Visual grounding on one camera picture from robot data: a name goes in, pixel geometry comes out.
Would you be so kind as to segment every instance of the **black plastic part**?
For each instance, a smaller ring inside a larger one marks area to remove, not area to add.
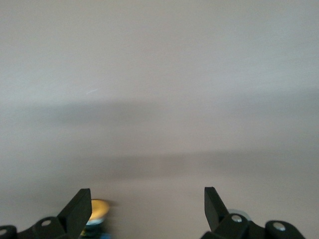
[[[209,227],[214,231],[225,216],[229,215],[227,208],[215,188],[205,188],[205,215]]]
[[[10,239],[16,236],[16,227],[12,225],[1,226],[0,231],[4,231],[5,233],[0,236],[0,239]]]
[[[73,239],[81,234],[92,214],[90,189],[81,189],[59,213],[65,232]]]
[[[225,239],[242,239],[245,238],[248,232],[248,220],[240,216],[241,222],[235,222],[232,216],[237,214],[227,215],[214,231],[215,235],[218,235]]]
[[[274,227],[274,223],[281,223],[285,226],[284,231],[280,231]],[[290,223],[283,221],[269,221],[266,223],[265,229],[274,239],[305,239],[303,235]]]
[[[291,224],[283,221],[269,221],[265,228],[248,221],[244,216],[229,214],[215,188],[205,188],[205,215],[211,229],[201,239],[305,239]],[[241,222],[232,220],[233,215],[241,217]],[[281,223],[280,231],[274,223]]]
[[[90,189],[81,189],[57,217],[43,218],[17,233],[15,226],[1,226],[0,239],[77,239],[92,214]]]

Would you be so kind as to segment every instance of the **yellow object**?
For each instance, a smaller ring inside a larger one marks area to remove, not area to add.
[[[103,218],[110,209],[110,205],[103,200],[93,199],[91,203],[92,203],[92,214],[89,221]]]

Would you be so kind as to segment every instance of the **blurry object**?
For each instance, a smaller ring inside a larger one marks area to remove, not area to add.
[[[91,191],[81,189],[57,217],[43,218],[19,233],[15,226],[1,226],[0,239],[77,239],[91,214]]]
[[[110,234],[106,233],[107,228],[104,224],[106,214],[110,209],[107,201],[101,199],[92,199],[92,214],[89,221],[86,223],[80,238],[90,239],[108,239]]]
[[[201,239],[305,239],[291,224],[269,221],[262,228],[246,216],[230,214],[215,188],[205,188],[205,215],[211,229]]]
[[[109,239],[103,224],[109,209],[108,202],[91,200],[90,189],[81,189],[57,217],[43,218],[20,233],[1,226],[0,239],[77,239],[81,231],[80,238]],[[230,214],[213,187],[205,188],[205,215],[211,232],[201,239],[305,239],[287,222],[269,221],[262,228],[239,213]]]

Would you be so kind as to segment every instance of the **gray surface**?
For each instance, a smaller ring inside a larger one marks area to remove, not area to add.
[[[318,238],[318,1],[1,1],[0,225],[80,188],[116,238],[199,238],[204,186]]]

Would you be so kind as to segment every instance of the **metal screw head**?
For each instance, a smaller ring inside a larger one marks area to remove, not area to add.
[[[45,220],[44,222],[41,223],[41,226],[45,227],[51,223],[51,220]]]
[[[237,223],[241,223],[243,220],[241,219],[241,217],[240,216],[238,216],[238,215],[233,215],[232,217],[231,217],[231,219],[234,221],[234,222],[237,222]]]
[[[0,236],[2,236],[2,235],[4,235],[4,234],[6,234],[6,229],[1,229],[1,230],[0,230]]]
[[[282,232],[286,230],[285,226],[281,223],[278,223],[278,222],[275,222],[273,224],[273,226],[274,226],[274,228],[276,228],[277,230],[280,230]]]

